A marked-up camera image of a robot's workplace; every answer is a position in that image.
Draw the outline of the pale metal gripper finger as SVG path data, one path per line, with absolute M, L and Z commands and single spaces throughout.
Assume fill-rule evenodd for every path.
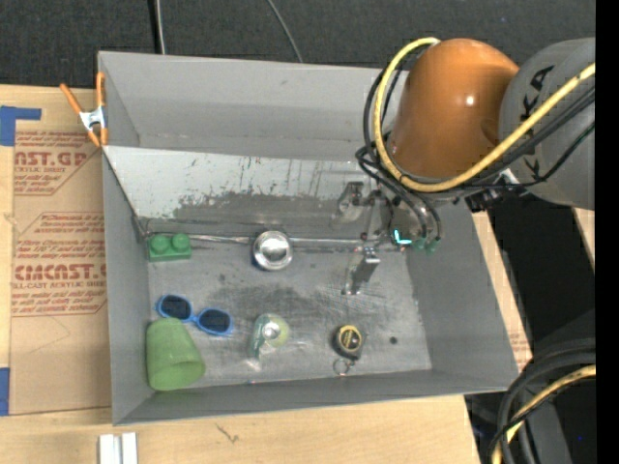
M 372 246 L 364 246 L 353 256 L 341 289 L 342 295 L 357 295 L 366 286 L 374 271 L 381 263 L 377 250 Z
M 345 186 L 331 215 L 331 229 L 351 231 L 361 227 L 364 215 L 364 208 L 361 205 L 364 186 L 361 181 L 349 182 Z

